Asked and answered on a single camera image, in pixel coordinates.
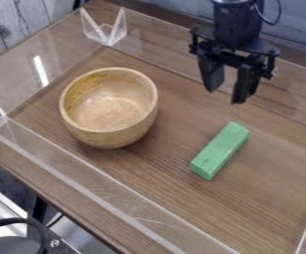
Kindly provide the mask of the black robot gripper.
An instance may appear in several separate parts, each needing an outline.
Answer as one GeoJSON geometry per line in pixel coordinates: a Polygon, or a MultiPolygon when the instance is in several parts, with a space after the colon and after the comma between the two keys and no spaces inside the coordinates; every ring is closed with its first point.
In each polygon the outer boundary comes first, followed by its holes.
{"type": "Polygon", "coordinates": [[[260,39],[261,24],[275,26],[263,14],[264,0],[212,0],[214,27],[190,30],[190,53],[198,58],[202,83],[214,92],[225,81],[225,66],[237,68],[230,103],[242,104],[254,95],[260,77],[272,78],[280,50],[260,39]]]}

